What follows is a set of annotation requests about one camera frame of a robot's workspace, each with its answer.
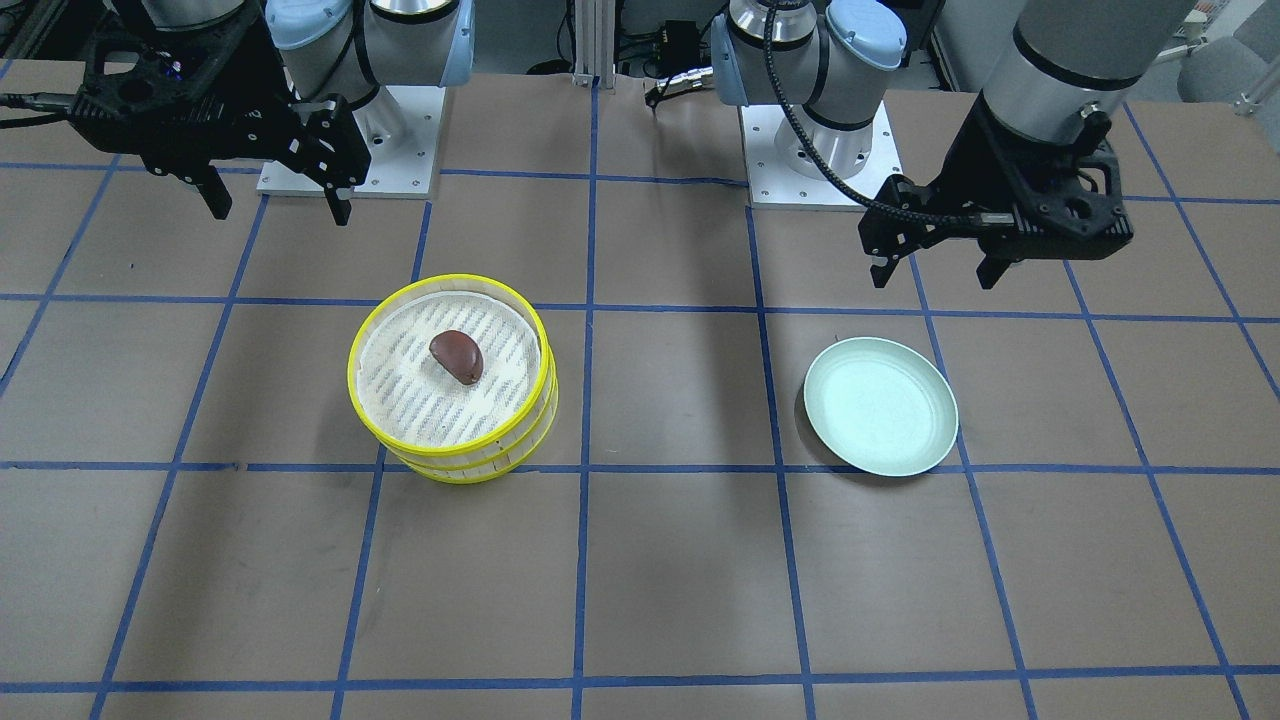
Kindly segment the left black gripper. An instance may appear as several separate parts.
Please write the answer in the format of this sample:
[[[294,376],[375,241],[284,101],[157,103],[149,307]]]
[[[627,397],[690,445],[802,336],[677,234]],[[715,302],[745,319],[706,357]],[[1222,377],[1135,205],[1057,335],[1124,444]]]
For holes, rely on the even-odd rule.
[[[1135,229],[1107,140],[1111,115],[1076,111],[1083,128],[1065,145],[1010,129],[984,97],[963,122],[940,174],[928,184],[892,174],[858,225],[870,278],[883,290],[906,256],[946,240],[974,240],[975,277],[993,290],[1027,260],[1101,260],[1125,249]]]

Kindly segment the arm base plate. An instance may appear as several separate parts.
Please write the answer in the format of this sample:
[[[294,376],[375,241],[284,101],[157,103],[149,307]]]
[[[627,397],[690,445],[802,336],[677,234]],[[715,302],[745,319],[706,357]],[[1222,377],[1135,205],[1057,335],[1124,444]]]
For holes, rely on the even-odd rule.
[[[372,100],[351,113],[348,126],[358,128],[360,138],[370,155],[364,183],[361,176],[347,176],[338,184],[338,199],[430,199],[438,177],[438,155],[442,124],[444,122],[448,88],[431,86],[381,86]],[[314,126],[320,133],[324,152],[335,155],[349,150],[355,141],[346,142],[333,131],[340,129],[330,122],[308,119],[303,127]],[[257,182],[261,195],[323,199],[326,186],[317,184],[305,174],[293,172],[283,161],[266,161]]]
[[[887,106],[874,120],[852,132],[818,126],[801,108],[795,110],[819,155],[842,182],[873,197],[884,181],[902,172]],[[758,210],[864,211],[815,167],[787,123],[783,109],[754,105],[739,109],[750,205]]]

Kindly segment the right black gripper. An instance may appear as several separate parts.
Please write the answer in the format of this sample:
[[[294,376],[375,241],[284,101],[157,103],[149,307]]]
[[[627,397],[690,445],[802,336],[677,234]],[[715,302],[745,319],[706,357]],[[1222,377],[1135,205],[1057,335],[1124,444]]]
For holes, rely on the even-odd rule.
[[[93,147],[192,184],[216,220],[233,208],[216,160],[278,161],[310,178],[339,227],[371,163],[344,97],[291,88],[260,10],[201,10],[187,26],[108,12],[68,120]]]

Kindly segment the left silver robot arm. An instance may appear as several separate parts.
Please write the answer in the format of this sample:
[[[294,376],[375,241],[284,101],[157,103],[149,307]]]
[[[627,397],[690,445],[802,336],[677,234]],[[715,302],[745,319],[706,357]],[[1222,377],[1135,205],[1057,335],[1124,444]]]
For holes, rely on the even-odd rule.
[[[722,102],[778,108],[788,161],[864,208],[858,233],[876,287],[914,252],[974,240],[977,278],[992,288],[1016,263],[1101,260],[1132,241],[1108,132],[1192,8],[1029,1],[938,176],[892,174],[874,195],[849,178],[908,45],[891,8],[731,1],[710,23],[710,61]]]

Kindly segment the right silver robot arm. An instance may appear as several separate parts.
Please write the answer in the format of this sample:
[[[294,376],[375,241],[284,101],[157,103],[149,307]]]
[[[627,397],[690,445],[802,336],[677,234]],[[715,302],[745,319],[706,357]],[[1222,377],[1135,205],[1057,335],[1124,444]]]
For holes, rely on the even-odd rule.
[[[259,159],[312,181],[344,225],[371,164],[357,111],[387,86],[463,85],[472,65],[470,1],[110,1],[61,111],[218,219],[232,200],[215,161]]]

